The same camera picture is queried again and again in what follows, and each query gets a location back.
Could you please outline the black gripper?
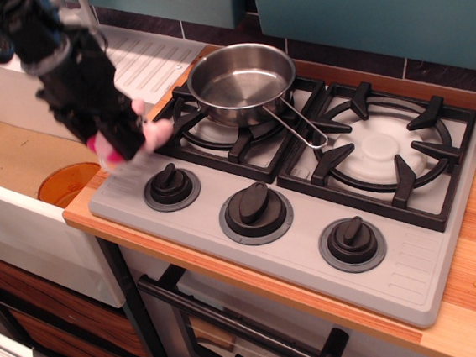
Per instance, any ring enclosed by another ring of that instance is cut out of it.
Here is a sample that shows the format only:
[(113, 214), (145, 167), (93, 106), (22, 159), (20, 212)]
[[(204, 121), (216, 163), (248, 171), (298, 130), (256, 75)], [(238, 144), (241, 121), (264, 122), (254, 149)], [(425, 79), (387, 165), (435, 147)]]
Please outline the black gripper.
[[(126, 96), (114, 86), (114, 65), (86, 30), (66, 34), (68, 55), (39, 79), (37, 97), (46, 101), (54, 118), (81, 142), (93, 114), (111, 111)], [(145, 142), (140, 116), (132, 108), (100, 121), (98, 131), (125, 160), (131, 160)]]

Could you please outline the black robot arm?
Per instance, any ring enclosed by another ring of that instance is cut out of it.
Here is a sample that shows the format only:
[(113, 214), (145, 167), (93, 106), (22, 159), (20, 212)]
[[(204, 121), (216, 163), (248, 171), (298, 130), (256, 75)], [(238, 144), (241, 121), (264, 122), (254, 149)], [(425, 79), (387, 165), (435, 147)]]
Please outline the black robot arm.
[(43, 84), (37, 97), (57, 122), (81, 142), (101, 134), (124, 160), (134, 157), (145, 139), (132, 100), (114, 86), (115, 67), (88, 28), (63, 24), (49, 0), (7, 0), (0, 30)]

